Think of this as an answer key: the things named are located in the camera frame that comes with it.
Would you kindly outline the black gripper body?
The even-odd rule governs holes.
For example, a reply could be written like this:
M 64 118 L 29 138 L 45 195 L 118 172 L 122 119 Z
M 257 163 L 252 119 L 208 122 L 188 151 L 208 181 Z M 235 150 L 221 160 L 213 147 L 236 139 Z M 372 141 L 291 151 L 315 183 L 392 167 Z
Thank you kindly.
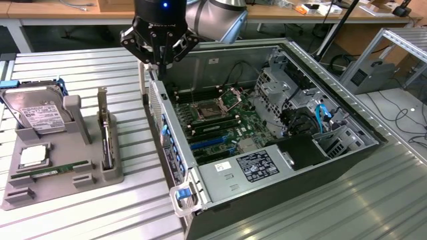
M 133 31 L 141 38 L 180 38 L 186 32 L 185 0 L 136 0 L 133 2 Z

